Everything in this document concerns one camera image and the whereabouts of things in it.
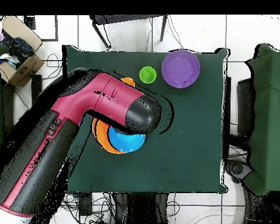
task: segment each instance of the orange bowl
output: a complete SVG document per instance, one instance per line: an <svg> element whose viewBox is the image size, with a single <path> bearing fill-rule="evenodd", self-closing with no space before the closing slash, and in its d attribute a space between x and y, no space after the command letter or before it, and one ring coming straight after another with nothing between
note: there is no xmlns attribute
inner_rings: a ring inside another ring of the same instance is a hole
<svg viewBox="0 0 280 224"><path fill-rule="evenodd" d="M105 149L106 151L113 154L124 154L125 152L118 151L112 147L108 140L108 128L109 125L104 123L97 118L92 121L92 133L96 141Z"/></svg>

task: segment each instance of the chair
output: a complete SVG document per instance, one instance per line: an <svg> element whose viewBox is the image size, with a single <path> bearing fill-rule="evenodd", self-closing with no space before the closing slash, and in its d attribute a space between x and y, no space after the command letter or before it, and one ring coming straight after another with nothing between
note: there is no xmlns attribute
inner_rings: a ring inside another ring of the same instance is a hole
<svg viewBox="0 0 280 224"><path fill-rule="evenodd" d="M95 29L96 33L99 35L100 39L102 40L102 42L104 43L106 48L111 48L111 45L107 44L106 40L104 39L104 37L101 34L100 30L98 29L97 25L125 22L127 20L153 18L153 17L157 17L157 16L162 16L162 15L89 15L90 19L92 20L93 28ZM167 16L168 15L163 15L163 23L162 23L160 41L163 41L163 38L164 38Z"/></svg>

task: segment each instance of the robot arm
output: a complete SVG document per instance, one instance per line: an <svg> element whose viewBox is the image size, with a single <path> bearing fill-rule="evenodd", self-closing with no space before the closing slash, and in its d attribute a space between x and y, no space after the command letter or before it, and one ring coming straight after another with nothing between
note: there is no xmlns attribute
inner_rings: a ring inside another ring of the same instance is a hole
<svg viewBox="0 0 280 224"><path fill-rule="evenodd" d="M107 73L81 73L59 95L4 167L0 176L0 224L30 222L89 110L135 134L153 131L161 111L155 100Z"/></svg>

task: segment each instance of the orange plate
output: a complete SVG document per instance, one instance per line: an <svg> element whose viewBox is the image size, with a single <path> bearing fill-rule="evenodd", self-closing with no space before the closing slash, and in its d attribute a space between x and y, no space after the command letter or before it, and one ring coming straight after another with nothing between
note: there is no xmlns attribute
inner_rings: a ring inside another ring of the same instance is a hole
<svg viewBox="0 0 280 224"><path fill-rule="evenodd" d="M135 87L135 82L132 78L122 78L121 81L132 87Z"/></svg>
<svg viewBox="0 0 280 224"><path fill-rule="evenodd" d="M101 120L97 120L96 118L93 119L92 122L92 133L99 144L108 152L113 154L124 154L125 152L118 151L114 149L111 144L109 143L107 131L109 125L104 123Z"/></svg>

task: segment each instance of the green cup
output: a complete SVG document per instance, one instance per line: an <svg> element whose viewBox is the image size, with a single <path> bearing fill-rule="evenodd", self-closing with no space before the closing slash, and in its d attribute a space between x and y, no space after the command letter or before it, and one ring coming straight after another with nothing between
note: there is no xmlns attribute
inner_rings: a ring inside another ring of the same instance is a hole
<svg viewBox="0 0 280 224"><path fill-rule="evenodd" d="M156 71L150 66L143 67L140 70L139 77L144 83L152 83L156 79Z"/></svg>

